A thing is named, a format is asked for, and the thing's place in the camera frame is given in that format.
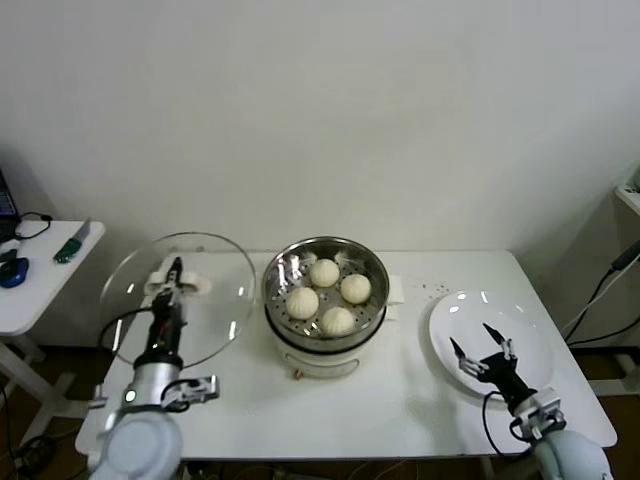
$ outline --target floor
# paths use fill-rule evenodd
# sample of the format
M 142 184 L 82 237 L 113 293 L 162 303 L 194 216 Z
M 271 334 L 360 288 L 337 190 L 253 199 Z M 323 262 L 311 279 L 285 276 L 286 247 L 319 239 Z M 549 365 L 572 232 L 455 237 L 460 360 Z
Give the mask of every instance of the floor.
M 81 349 L 49 349 L 46 350 L 47 359 L 34 368 L 48 381 L 53 382 L 63 371 L 75 371 L 78 377 L 69 391 L 70 398 L 88 399 L 91 397 L 93 385 L 101 379 L 109 365 L 108 358 L 99 358 L 90 350 Z M 589 379 L 614 378 L 622 376 L 622 372 L 615 361 L 605 355 L 580 355 L 577 357 L 585 375 Z M 3 384 L 6 378 L 0 377 Z M 631 480 L 638 478 L 640 471 L 640 446 L 638 432 L 640 432 L 640 398 L 639 397 L 611 397 L 603 398 L 601 402 L 618 432 L 618 444 L 607 450 L 607 456 L 612 465 L 616 480 Z M 9 399 L 10 433 L 12 444 L 18 444 L 31 418 L 35 415 L 38 403 L 20 389 L 16 389 Z M 55 436 L 67 435 L 56 441 L 56 453 L 53 461 L 40 474 L 34 477 L 40 479 L 68 480 L 69 478 L 87 478 L 85 458 L 74 448 L 73 432 L 79 428 L 76 420 L 54 420 L 47 433 Z M 6 414 L 0 413 L 0 452 L 7 451 Z M 501 463 L 494 461 L 499 471 Z M 222 463 L 215 462 L 196 465 L 196 471 L 201 474 L 193 478 L 199 480 L 269 480 L 278 478 L 293 480 L 288 474 L 305 474 L 330 478 L 335 480 L 384 480 L 399 479 L 439 479 L 455 478 L 481 479 L 483 478 L 480 461 L 475 458 L 425 460 L 406 462 L 296 462 L 296 463 Z M 12 463 L 8 455 L 0 453 L 0 479 L 17 477 L 12 474 Z

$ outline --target steamed bun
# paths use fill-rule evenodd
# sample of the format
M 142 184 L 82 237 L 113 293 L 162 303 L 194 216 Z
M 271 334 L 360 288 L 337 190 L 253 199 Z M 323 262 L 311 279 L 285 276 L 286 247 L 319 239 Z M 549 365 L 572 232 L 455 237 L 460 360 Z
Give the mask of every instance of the steamed bun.
M 332 260 L 323 258 L 312 265 L 309 278 L 316 287 L 330 287 L 340 278 L 340 269 Z
M 371 296 L 371 282 L 364 275 L 354 273 L 342 281 L 340 293 L 349 303 L 354 305 L 364 303 Z
M 287 296 L 287 313 L 296 320 L 306 320 L 318 311 L 318 295 L 310 288 L 296 288 Z
M 356 324 L 349 310 L 333 307 L 325 312 L 319 322 L 320 331 L 329 337 L 341 337 L 350 333 Z

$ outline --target glass lid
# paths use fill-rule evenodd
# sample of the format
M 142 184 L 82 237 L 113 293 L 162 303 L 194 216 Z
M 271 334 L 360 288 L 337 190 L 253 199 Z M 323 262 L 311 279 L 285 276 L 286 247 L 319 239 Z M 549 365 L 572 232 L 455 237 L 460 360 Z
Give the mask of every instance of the glass lid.
M 238 336 L 255 300 L 251 260 L 225 237 L 183 232 L 142 246 L 107 280 L 100 297 L 101 346 L 131 364 L 142 354 L 153 322 L 149 307 L 167 287 L 178 257 L 182 263 L 178 295 L 186 323 L 178 355 L 184 367 L 208 360 Z

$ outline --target white plate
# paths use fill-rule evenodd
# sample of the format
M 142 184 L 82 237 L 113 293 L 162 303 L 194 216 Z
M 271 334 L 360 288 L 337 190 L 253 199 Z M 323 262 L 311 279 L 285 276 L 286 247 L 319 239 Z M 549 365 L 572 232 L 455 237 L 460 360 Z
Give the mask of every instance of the white plate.
M 535 319 L 525 309 L 503 294 L 495 292 L 458 292 L 444 297 L 431 313 L 431 343 L 444 367 L 460 383 L 481 395 L 496 387 L 480 383 L 458 368 L 458 359 L 450 338 L 466 355 L 481 360 L 500 351 L 483 323 L 497 329 L 505 338 L 513 339 L 518 356 L 516 372 L 530 387 L 540 390 L 553 374 L 553 351 L 539 333 Z

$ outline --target laptop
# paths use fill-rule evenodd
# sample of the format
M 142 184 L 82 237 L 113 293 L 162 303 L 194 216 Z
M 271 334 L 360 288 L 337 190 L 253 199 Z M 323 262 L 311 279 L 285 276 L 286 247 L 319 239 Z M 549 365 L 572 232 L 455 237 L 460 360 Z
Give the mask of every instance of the laptop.
M 16 227 L 19 223 L 20 214 L 9 191 L 9 186 L 0 171 L 0 243 L 15 238 Z

